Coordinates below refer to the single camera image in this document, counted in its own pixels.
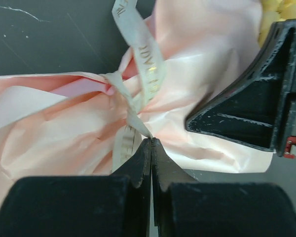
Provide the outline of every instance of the yellow object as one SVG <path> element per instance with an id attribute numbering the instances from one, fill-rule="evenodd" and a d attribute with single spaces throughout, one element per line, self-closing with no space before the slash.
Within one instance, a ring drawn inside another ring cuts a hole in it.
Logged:
<path id="1" fill-rule="evenodd" d="M 259 45 L 262 46 L 273 22 L 296 19 L 296 0 L 261 0 L 263 16 Z"/>

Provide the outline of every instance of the red component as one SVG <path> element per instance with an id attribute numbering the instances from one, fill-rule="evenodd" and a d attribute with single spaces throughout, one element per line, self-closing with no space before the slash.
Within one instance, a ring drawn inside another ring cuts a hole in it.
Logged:
<path id="1" fill-rule="evenodd" d="M 232 89 L 231 91 L 227 92 L 225 98 L 228 98 L 232 93 L 235 92 L 236 89 Z"/>
<path id="2" fill-rule="evenodd" d="M 296 145 L 296 137 L 288 137 L 286 140 L 286 146 L 284 150 L 284 157 L 294 159 L 295 155 L 291 154 L 292 145 Z"/>

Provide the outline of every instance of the scratch on surface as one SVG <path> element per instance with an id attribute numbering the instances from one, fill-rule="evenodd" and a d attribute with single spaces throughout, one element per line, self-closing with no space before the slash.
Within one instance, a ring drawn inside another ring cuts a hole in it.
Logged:
<path id="1" fill-rule="evenodd" d="M 106 63 L 102 60 L 102 58 L 96 53 L 96 51 L 94 50 L 94 48 L 92 47 L 92 45 L 89 43 L 89 41 L 87 40 L 87 38 L 84 36 L 84 34 L 82 33 L 82 31 L 80 30 L 80 28 L 78 27 L 78 25 L 74 22 L 73 18 L 70 16 L 69 13 L 67 13 L 67 15 L 69 16 L 70 20 L 72 21 L 72 23 L 74 24 L 74 26 L 77 28 L 77 30 L 80 32 L 80 34 L 82 35 L 82 37 L 84 38 L 84 40 L 87 42 L 87 44 L 90 46 L 90 48 L 92 49 L 92 52 L 94 53 L 95 56 L 97 56 L 102 63 L 106 66 Z"/>
<path id="2" fill-rule="evenodd" d="M 269 123 L 265 123 L 265 122 L 259 122 L 259 121 L 255 121 L 255 120 L 251 120 L 251 119 L 246 119 L 246 118 L 240 118 L 237 116 L 232 116 L 232 115 L 226 115 L 226 114 L 217 114 L 220 117 L 224 117 L 224 118 L 228 118 L 228 119 L 236 119 L 236 120 L 240 120 L 243 122 L 249 122 L 249 123 L 253 123 L 256 125 L 261 125 L 261 126 L 265 126 L 265 127 L 272 127 L 271 124 Z"/>
<path id="3" fill-rule="evenodd" d="M 269 81 L 269 80 L 277 80 L 277 77 L 269 75 L 268 77 L 259 77 L 256 79 L 256 81 Z"/>
<path id="4" fill-rule="evenodd" d="M 194 172 L 192 172 L 192 175 L 193 175 L 193 178 L 197 180 L 197 178 L 196 178 L 196 176 L 195 176 Z"/>
<path id="5" fill-rule="evenodd" d="M 6 6 L 0 6 L 0 8 L 3 8 L 3 9 L 8 9 L 8 10 L 12 10 L 12 11 L 21 11 L 29 16 L 31 16 L 32 18 L 36 19 L 37 21 L 39 22 L 50 22 L 50 21 L 44 21 L 44 20 L 40 20 L 38 19 L 36 16 L 33 16 L 32 14 L 28 13 L 27 11 L 24 11 L 24 10 L 21 10 L 21 9 L 15 9 L 15 8 L 11 8 L 11 7 L 6 7 Z"/>
<path id="6" fill-rule="evenodd" d="M 193 187 L 193 185 L 186 185 L 187 188 L 192 189 L 193 191 L 202 194 L 202 190 L 196 187 Z"/>
<path id="7" fill-rule="evenodd" d="M 31 69 L 32 72 L 34 72 L 34 70 L 4 40 L 1 41 L 12 51 L 12 53 L 14 53 L 15 56 L 17 56 L 29 69 Z"/>
<path id="8" fill-rule="evenodd" d="M 244 195 L 248 195 L 248 192 L 242 188 L 239 188 L 240 192 L 242 192 Z"/>

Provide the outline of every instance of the white ribbon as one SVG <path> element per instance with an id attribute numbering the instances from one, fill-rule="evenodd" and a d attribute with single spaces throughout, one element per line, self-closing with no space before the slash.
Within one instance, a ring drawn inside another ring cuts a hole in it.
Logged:
<path id="1" fill-rule="evenodd" d="M 136 10 L 137 0 L 116 0 L 112 14 L 127 44 L 133 49 L 134 59 L 142 83 L 142 91 L 132 98 L 122 81 L 120 71 L 104 76 L 127 100 L 129 109 L 126 122 L 115 137 L 113 171 L 118 169 L 136 151 L 141 135 L 151 137 L 137 113 L 156 95 L 165 78 L 165 63 L 158 43 Z"/>

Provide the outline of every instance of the black plastic bracket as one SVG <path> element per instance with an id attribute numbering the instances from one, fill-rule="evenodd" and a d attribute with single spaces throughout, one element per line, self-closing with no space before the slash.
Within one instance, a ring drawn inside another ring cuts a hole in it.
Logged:
<path id="1" fill-rule="evenodd" d="M 293 206 L 276 185 L 198 182 L 167 156 L 155 138 L 151 159 L 154 220 L 160 237 L 296 237 Z"/>
<path id="2" fill-rule="evenodd" d="M 187 116 L 187 131 L 296 155 L 296 20 L 274 23 L 248 69 Z"/>
<path id="3" fill-rule="evenodd" d="M 151 140 L 110 176 L 26 177 L 0 209 L 0 237 L 149 236 Z"/>

